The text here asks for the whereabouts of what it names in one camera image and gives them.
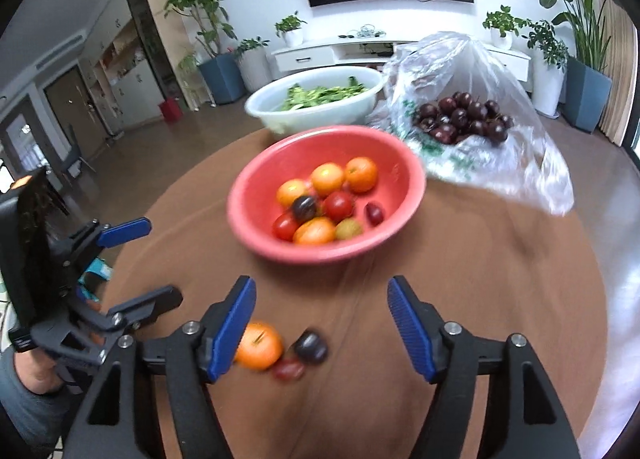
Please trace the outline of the person left hand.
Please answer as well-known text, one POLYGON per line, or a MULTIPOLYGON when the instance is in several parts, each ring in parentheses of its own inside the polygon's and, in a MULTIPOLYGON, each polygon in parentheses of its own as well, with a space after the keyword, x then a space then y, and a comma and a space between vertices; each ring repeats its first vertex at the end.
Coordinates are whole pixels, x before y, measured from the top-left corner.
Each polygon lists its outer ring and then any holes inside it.
POLYGON ((42 349, 15 353, 13 366, 17 379, 32 394, 46 395, 61 389, 64 384, 55 370, 55 361, 42 349))

